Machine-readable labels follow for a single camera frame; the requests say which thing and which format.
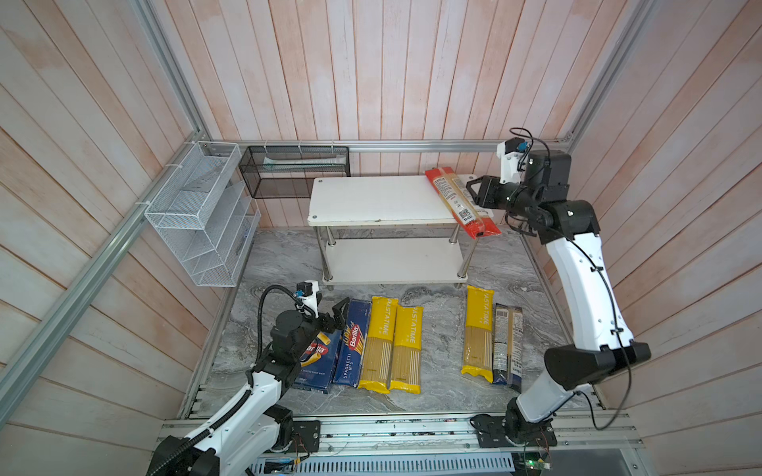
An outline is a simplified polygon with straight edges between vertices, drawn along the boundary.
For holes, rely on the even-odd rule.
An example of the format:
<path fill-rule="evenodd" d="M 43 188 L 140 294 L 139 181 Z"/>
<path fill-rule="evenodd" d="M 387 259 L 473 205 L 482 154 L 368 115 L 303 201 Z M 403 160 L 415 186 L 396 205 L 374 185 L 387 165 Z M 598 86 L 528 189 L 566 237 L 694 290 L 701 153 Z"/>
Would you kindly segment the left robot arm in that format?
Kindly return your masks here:
<path fill-rule="evenodd" d="M 264 342 L 264 307 L 268 295 L 278 292 L 292 303 L 277 315 Z M 264 453 L 295 452 L 291 466 L 308 456 L 309 438 L 295 426 L 293 412 L 279 401 L 296 383 L 301 357 L 320 334 L 346 327 L 351 299 L 336 303 L 329 313 L 319 310 L 323 293 L 319 283 L 297 283 L 294 291 L 270 285 L 257 307 L 257 357 L 245 372 L 246 382 L 221 409 L 183 438 L 167 436 L 157 446 L 149 475 L 250 475 Z"/>

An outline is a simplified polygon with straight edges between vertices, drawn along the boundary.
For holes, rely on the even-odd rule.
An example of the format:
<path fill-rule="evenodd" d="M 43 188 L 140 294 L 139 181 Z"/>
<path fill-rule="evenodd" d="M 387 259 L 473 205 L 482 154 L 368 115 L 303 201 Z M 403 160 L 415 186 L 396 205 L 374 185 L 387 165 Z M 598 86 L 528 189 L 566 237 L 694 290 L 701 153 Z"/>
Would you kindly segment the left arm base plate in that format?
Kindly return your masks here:
<path fill-rule="evenodd" d="M 319 451 L 321 441 L 320 420 L 295 420 L 281 428 L 275 445 L 265 452 L 265 455 L 285 453 L 308 453 Z"/>

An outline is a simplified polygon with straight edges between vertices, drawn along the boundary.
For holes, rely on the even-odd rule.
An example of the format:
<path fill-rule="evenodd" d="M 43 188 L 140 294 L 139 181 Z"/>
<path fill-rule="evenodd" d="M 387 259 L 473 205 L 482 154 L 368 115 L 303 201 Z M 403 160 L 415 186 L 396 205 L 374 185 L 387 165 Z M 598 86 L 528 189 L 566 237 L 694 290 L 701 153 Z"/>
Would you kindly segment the red spaghetti bag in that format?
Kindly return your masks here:
<path fill-rule="evenodd" d="M 466 184 L 452 168 L 430 169 L 425 172 L 425 176 L 470 238 L 501 234 L 489 213 L 475 204 Z"/>

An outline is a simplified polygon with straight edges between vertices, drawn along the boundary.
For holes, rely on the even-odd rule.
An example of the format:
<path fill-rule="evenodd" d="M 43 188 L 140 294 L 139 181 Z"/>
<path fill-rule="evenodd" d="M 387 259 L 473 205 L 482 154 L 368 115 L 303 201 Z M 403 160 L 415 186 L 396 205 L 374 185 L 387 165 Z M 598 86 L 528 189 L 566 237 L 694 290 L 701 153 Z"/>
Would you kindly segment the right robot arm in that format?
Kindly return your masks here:
<path fill-rule="evenodd" d="M 602 253 L 593 206 L 569 200 L 572 158 L 562 151 L 532 151 L 528 142 L 501 143 L 499 176 L 476 180 L 471 195 L 487 209 L 501 209 L 527 224 L 556 266 L 573 322 L 573 343 L 545 352 L 545 370 L 506 409 L 504 438 L 516 446 L 547 442 L 553 415 L 583 388 L 630 373 L 651 357 L 635 340 L 617 305 Z"/>

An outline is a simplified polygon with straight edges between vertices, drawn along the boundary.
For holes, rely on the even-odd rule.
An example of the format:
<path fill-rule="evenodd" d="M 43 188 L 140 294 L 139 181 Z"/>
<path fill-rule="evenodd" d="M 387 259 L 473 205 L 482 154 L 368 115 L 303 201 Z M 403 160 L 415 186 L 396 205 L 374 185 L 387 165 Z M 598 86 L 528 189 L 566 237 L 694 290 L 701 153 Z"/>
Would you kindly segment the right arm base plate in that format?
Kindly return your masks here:
<path fill-rule="evenodd" d="M 551 420 L 525 422 L 521 416 L 480 414 L 470 419 L 480 448 L 519 446 L 553 447 L 558 445 Z"/>

